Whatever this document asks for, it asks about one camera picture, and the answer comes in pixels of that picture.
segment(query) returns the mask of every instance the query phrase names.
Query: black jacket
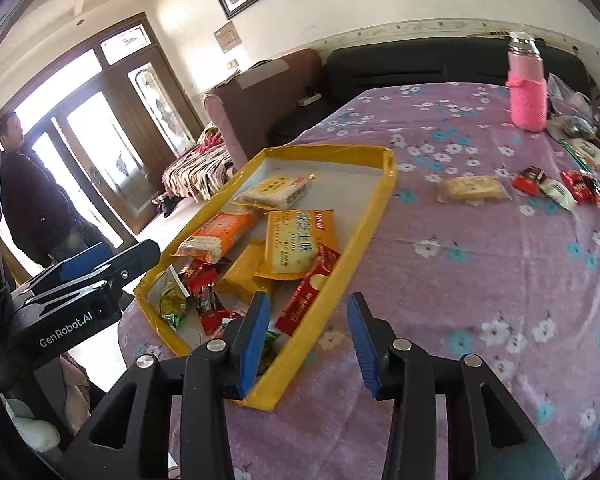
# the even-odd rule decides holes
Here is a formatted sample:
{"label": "black jacket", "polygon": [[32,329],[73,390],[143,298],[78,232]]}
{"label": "black jacket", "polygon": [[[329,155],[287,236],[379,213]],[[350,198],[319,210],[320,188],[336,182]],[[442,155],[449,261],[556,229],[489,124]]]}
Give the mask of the black jacket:
{"label": "black jacket", "polygon": [[49,250],[65,240],[78,215],[35,153],[2,155],[0,201],[14,243],[34,262],[48,267]]}

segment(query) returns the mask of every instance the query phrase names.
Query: blue gripper pad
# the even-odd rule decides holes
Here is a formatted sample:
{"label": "blue gripper pad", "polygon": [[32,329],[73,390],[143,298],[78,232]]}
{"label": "blue gripper pad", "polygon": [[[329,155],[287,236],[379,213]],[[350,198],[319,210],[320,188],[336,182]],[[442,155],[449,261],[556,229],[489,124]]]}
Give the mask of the blue gripper pad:
{"label": "blue gripper pad", "polygon": [[87,250],[76,254],[62,263],[62,269],[58,278],[63,282],[70,282],[89,274],[95,267],[101,263],[113,258],[113,251],[106,243],[100,242]]}
{"label": "blue gripper pad", "polygon": [[354,295],[349,298],[349,302],[347,303],[347,320],[349,321],[349,331],[351,332],[353,346],[358,356],[358,365],[360,366],[360,373],[362,373],[362,380],[365,382],[366,388],[371,391],[372,397],[376,398],[380,392],[378,354],[371,341],[368,327]]}
{"label": "blue gripper pad", "polygon": [[263,292],[256,292],[253,295],[247,317],[254,310],[255,318],[251,326],[251,333],[240,358],[240,377],[238,378],[236,387],[241,399],[247,396],[248,391],[251,390],[256,381],[264,338],[267,335],[267,328],[269,327],[271,300]]}

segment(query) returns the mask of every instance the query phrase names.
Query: floral bedspread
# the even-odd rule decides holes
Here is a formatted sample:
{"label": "floral bedspread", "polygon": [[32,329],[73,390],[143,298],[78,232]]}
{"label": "floral bedspread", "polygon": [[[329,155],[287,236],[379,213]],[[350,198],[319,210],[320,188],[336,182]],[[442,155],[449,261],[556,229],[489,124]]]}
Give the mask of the floral bedspread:
{"label": "floral bedspread", "polygon": [[[580,479],[600,462],[600,208],[570,213],[523,193],[491,203],[436,199],[446,176],[509,178],[538,166],[559,179],[575,167],[548,135],[511,124],[508,107],[499,86],[373,89],[294,143],[394,149],[398,186],[349,292],[362,292],[376,317],[430,354],[481,355],[567,478]],[[363,386],[344,306],[273,413],[227,404],[237,478],[381,477],[392,407]],[[171,356],[137,305],[119,330],[128,364],[146,351]],[[178,407],[172,418],[177,460]],[[443,464],[442,418],[438,433]]]}

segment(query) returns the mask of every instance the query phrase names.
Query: man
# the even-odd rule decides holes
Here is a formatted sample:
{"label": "man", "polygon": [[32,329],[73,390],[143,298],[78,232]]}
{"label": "man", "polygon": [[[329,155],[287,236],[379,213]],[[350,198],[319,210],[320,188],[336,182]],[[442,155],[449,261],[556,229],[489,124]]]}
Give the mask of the man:
{"label": "man", "polygon": [[78,214],[38,156],[20,152],[24,136],[16,112],[0,118],[0,143],[2,212],[14,243],[31,260],[48,267],[99,242],[110,244]]}

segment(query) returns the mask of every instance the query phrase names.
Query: black sofa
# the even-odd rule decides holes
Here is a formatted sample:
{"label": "black sofa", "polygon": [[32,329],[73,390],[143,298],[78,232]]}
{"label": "black sofa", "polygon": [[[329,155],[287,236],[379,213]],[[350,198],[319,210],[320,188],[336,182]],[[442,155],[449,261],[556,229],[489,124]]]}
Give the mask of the black sofa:
{"label": "black sofa", "polygon": [[[595,81],[576,56],[538,40],[544,75],[559,76],[572,89],[590,96]],[[479,82],[504,85],[509,71],[508,39],[420,38],[335,50],[317,84],[306,94],[322,98],[298,107],[277,122],[267,135],[269,146],[294,140],[342,105],[370,88],[422,83]]]}

